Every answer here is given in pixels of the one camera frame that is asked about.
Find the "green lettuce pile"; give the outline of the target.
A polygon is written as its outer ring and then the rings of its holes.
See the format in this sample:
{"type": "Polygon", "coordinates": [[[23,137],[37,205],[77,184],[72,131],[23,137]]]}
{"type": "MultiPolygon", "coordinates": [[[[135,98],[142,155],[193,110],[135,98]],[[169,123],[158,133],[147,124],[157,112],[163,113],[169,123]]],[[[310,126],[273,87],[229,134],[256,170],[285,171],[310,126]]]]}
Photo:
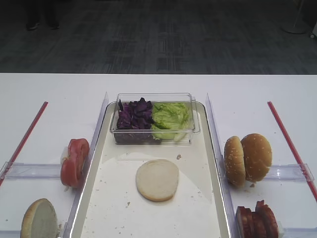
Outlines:
{"type": "Polygon", "coordinates": [[[163,130],[181,131],[189,128],[189,108],[185,103],[154,103],[152,118],[155,122],[152,131],[157,131],[152,135],[156,140],[168,139],[179,142],[186,136],[186,133],[182,132],[159,133],[163,130]]]}

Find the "rear tomato slice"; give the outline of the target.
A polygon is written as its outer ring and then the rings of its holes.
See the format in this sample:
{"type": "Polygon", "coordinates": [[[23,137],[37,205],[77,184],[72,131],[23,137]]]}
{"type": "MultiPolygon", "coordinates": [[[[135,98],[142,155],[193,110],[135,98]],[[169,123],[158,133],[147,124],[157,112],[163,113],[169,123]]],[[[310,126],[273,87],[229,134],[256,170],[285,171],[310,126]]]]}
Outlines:
{"type": "Polygon", "coordinates": [[[81,173],[86,157],[89,154],[89,143],[85,138],[71,139],[68,145],[68,157],[75,163],[76,171],[81,173]]]}

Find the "tomato slice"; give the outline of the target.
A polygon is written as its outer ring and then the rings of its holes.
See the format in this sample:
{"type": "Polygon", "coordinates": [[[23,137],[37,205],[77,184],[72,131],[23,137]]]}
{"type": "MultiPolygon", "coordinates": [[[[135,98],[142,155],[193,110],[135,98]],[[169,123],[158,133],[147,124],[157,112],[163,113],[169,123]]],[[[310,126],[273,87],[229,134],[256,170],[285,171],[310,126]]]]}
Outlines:
{"type": "Polygon", "coordinates": [[[89,143],[85,138],[71,139],[68,145],[68,157],[75,163],[76,171],[81,173],[86,157],[89,154],[89,143]]]}
{"type": "Polygon", "coordinates": [[[65,186],[77,188],[82,175],[82,164],[76,158],[64,157],[60,170],[60,180],[65,186]]]}

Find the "front tomato slice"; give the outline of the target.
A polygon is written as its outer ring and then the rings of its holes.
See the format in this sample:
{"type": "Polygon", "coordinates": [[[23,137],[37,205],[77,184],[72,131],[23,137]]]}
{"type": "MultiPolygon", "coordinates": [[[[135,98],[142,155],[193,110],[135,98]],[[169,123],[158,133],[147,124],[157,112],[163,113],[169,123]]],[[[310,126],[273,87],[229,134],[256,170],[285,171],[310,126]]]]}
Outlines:
{"type": "Polygon", "coordinates": [[[77,188],[82,175],[82,164],[76,158],[64,157],[60,170],[60,180],[65,186],[77,188]]]}

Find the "clear plastic container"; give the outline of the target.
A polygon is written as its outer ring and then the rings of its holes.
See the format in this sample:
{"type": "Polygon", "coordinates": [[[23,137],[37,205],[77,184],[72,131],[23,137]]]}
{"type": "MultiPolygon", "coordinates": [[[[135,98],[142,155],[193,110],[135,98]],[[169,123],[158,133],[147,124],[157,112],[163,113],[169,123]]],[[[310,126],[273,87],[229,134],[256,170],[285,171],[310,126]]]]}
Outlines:
{"type": "Polygon", "coordinates": [[[117,144],[188,144],[200,131],[190,93],[120,93],[109,126],[117,144]]]}

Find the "purple cabbage pile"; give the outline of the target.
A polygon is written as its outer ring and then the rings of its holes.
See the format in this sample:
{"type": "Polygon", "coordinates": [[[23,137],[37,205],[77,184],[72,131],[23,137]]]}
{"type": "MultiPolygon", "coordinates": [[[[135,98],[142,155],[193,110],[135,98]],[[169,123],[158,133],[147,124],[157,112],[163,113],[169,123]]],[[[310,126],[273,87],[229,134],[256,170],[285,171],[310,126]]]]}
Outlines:
{"type": "Polygon", "coordinates": [[[118,102],[117,130],[128,130],[127,133],[115,133],[114,138],[118,144],[160,144],[161,139],[155,139],[151,133],[132,133],[132,130],[151,129],[155,123],[152,118],[152,103],[143,97],[138,101],[118,102]]]}

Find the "bottom bun on tray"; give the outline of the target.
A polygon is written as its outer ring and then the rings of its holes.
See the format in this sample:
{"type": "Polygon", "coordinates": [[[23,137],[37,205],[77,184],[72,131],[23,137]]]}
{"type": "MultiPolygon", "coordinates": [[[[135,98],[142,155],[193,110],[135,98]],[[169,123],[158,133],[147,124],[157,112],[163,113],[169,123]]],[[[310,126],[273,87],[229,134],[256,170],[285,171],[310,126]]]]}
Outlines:
{"type": "Polygon", "coordinates": [[[166,159],[151,160],[136,172],[136,187],[146,199],[154,202],[170,200],[176,193],[179,168],[166,159]]]}

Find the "white metal tray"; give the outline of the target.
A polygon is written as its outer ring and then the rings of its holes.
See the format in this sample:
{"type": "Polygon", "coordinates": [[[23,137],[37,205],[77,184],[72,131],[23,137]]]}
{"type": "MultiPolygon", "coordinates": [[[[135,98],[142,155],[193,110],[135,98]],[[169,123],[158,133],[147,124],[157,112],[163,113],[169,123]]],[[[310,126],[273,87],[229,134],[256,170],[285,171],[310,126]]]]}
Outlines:
{"type": "Polygon", "coordinates": [[[114,104],[97,143],[101,156],[94,156],[98,169],[80,237],[227,238],[204,105],[197,103],[200,132],[189,144],[117,145],[109,131],[114,104]],[[137,169],[155,159],[179,168],[176,194],[165,202],[149,201],[136,189],[137,169]]]}

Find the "sesame bun top front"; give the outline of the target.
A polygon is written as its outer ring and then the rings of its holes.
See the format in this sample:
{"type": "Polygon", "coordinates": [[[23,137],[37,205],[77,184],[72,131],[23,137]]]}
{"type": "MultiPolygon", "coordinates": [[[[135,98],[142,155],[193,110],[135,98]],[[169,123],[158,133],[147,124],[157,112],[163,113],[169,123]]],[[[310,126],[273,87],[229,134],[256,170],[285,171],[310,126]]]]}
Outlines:
{"type": "Polygon", "coordinates": [[[246,181],[246,170],[244,152],[238,136],[232,136],[226,141],[224,166],[228,181],[235,187],[243,187],[246,181]]]}

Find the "sesame bun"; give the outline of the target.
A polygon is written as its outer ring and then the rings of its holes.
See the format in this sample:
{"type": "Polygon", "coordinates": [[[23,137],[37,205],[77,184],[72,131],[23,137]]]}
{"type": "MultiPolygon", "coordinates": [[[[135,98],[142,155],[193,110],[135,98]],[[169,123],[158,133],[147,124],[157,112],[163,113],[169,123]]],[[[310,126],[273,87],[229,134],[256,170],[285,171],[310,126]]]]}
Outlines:
{"type": "Polygon", "coordinates": [[[241,140],[244,152],[246,180],[261,181],[272,165],[272,149],[269,141],[258,133],[246,135],[241,140]]]}
{"type": "Polygon", "coordinates": [[[244,152],[238,136],[232,136],[226,141],[224,166],[228,181],[235,187],[243,187],[246,181],[246,170],[244,152]]]}

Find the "sesame bun top rear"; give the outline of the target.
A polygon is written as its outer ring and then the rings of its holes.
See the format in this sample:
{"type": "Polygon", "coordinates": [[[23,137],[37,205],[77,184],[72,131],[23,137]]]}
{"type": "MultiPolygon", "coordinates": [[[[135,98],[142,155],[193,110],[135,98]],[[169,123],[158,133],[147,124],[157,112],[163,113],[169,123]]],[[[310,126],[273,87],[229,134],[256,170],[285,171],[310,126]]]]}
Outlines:
{"type": "Polygon", "coordinates": [[[241,140],[244,152],[246,180],[261,181],[272,165],[272,149],[269,141],[258,133],[246,135],[241,140]]]}

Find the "right red strip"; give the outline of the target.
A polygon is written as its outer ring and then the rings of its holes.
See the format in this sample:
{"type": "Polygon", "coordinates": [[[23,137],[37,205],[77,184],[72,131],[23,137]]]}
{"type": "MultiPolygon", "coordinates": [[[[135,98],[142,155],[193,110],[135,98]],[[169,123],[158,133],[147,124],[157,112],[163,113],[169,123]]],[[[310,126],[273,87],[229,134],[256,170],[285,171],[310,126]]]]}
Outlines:
{"type": "Polygon", "coordinates": [[[280,128],[280,130],[281,130],[281,132],[282,132],[282,134],[283,134],[283,136],[284,136],[284,138],[285,138],[285,140],[286,140],[286,142],[287,142],[287,144],[288,144],[288,146],[289,146],[289,148],[290,148],[290,150],[291,150],[291,152],[292,152],[292,154],[297,162],[297,164],[302,169],[302,172],[303,172],[303,175],[306,179],[306,182],[307,182],[307,184],[308,184],[308,186],[309,186],[309,188],[310,188],[310,190],[311,190],[311,192],[316,200],[317,199],[317,188],[313,182],[312,176],[309,175],[309,171],[307,169],[307,166],[304,165],[304,162],[302,161],[295,145],[293,144],[293,142],[292,142],[280,116],[278,115],[278,112],[275,109],[273,103],[271,101],[268,101],[267,104],[268,104],[268,106],[269,106],[269,108],[270,108],[270,110],[271,110],[271,112],[272,112],[272,114],[273,114],[273,116],[274,116],[274,118],[275,118],[275,120],[276,120],[276,122],[277,122],[277,124],[278,124],[278,126],[279,126],[279,128],[280,128]]]}

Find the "red strip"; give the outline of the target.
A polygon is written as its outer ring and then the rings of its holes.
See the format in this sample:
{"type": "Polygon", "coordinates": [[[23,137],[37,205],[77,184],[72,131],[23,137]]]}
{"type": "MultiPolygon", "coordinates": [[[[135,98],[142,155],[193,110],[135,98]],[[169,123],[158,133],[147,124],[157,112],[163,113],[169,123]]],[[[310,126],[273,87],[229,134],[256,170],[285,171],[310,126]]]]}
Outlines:
{"type": "Polygon", "coordinates": [[[33,119],[32,123],[30,124],[29,128],[25,132],[24,136],[22,137],[20,143],[18,144],[17,148],[15,149],[13,155],[11,156],[10,160],[3,166],[2,171],[0,173],[0,185],[2,185],[4,181],[4,176],[7,174],[13,163],[15,162],[16,158],[18,157],[19,153],[21,152],[23,146],[25,145],[27,139],[29,138],[31,132],[33,131],[34,127],[36,126],[38,120],[42,116],[44,110],[48,105],[47,101],[44,101],[42,106],[40,107],[39,111],[37,112],[35,118],[33,119]]]}
{"type": "Polygon", "coordinates": [[[274,118],[275,118],[275,120],[276,120],[276,122],[277,122],[277,124],[278,124],[278,126],[279,126],[279,128],[280,128],[280,130],[281,130],[281,132],[282,132],[282,134],[283,134],[283,136],[284,136],[284,138],[285,138],[285,140],[286,140],[286,142],[287,142],[287,144],[288,144],[288,146],[289,146],[289,148],[290,148],[290,150],[291,150],[291,152],[292,152],[292,154],[297,162],[297,164],[302,169],[302,172],[303,172],[303,175],[306,179],[306,182],[307,182],[307,184],[308,184],[308,186],[309,186],[309,188],[310,188],[310,190],[311,190],[311,192],[316,200],[317,199],[317,188],[313,182],[312,176],[309,175],[309,171],[307,169],[307,166],[304,165],[304,162],[302,161],[295,145],[293,144],[293,142],[292,142],[280,116],[278,115],[278,112],[275,109],[273,103],[271,101],[268,101],[267,104],[268,104],[268,106],[269,106],[269,108],[270,108],[270,110],[271,110],[271,112],[272,112],[272,114],[273,114],[273,116],[274,116],[274,118]]]}

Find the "left red strip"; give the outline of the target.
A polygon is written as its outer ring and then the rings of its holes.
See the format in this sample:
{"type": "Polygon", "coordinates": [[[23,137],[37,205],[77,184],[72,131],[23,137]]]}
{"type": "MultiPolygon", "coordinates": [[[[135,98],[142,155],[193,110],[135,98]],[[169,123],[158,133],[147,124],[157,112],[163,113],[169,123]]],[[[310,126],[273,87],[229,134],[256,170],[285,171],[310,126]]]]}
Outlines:
{"type": "Polygon", "coordinates": [[[22,137],[20,143],[18,144],[17,148],[15,149],[13,155],[11,156],[10,160],[3,166],[2,171],[0,173],[0,185],[2,185],[4,181],[4,176],[7,174],[13,163],[15,162],[16,158],[18,157],[19,153],[21,152],[23,146],[25,145],[27,139],[29,138],[31,132],[33,131],[34,127],[36,126],[38,120],[42,116],[44,110],[48,105],[47,101],[44,101],[42,106],[40,107],[39,111],[37,112],[35,118],[33,119],[32,123],[30,124],[29,128],[25,132],[24,136],[22,137]]]}

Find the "left bun half standing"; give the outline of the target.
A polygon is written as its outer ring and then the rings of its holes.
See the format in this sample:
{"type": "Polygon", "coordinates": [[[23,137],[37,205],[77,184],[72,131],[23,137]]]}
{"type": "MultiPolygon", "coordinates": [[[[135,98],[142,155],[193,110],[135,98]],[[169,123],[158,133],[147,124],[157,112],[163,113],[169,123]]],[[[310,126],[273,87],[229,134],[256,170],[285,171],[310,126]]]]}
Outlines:
{"type": "Polygon", "coordinates": [[[21,238],[55,238],[57,235],[56,212],[49,200],[34,201],[24,214],[21,238]]]}

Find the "left clear divider wall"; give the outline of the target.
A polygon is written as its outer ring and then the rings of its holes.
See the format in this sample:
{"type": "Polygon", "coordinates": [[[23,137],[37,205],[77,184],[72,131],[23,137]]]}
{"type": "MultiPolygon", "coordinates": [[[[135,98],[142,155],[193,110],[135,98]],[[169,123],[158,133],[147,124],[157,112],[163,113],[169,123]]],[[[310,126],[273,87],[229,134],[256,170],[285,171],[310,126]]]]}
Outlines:
{"type": "Polygon", "coordinates": [[[108,94],[105,94],[94,135],[90,144],[90,151],[83,166],[83,179],[80,182],[80,188],[76,190],[73,204],[67,222],[63,231],[60,232],[60,238],[79,238],[81,236],[91,192],[94,186],[94,179],[98,169],[98,162],[94,162],[94,156],[97,154],[99,159],[101,152],[97,150],[97,143],[102,129],[106,108],[108,106],[108,94]]]}

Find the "right clear rail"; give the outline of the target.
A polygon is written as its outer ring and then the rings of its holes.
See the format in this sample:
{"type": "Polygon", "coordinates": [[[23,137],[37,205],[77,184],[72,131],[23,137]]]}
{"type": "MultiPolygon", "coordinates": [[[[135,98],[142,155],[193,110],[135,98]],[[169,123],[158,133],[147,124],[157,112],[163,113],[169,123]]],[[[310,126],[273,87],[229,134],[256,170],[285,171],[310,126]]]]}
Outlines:
{"type": "Polygon", "coordinates": [[[307,164],[272,165],[264,180],[314,181],[315,178],[307,164]]]}

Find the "clear rail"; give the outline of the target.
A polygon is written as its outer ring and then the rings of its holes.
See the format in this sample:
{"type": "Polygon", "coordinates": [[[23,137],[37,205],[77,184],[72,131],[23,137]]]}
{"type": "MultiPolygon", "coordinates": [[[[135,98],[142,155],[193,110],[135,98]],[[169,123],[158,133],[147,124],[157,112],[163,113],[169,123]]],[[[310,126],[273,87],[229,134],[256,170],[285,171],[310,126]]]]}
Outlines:
{"type": "Polygon", "coordinates": [[[307,164],[272,165],[264,180],[314,181],[315,178],[307,164]]]}
{"type": "Polygon", "coordinates": [[[60,164],[27,164],[5,162],[0,170],[1,179],[59,179],[60,164]]]}

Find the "left clear rail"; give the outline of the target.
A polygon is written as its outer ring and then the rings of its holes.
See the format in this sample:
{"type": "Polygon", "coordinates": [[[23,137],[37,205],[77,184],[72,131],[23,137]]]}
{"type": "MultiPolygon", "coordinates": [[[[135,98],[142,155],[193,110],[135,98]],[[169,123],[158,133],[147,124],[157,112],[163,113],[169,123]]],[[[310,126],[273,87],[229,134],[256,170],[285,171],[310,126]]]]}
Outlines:
{"type": "Polygon", "coordinates": [[[5,162],[0,170],[1,179],[59,179],[60,164],[27,164],[5,162]]]}

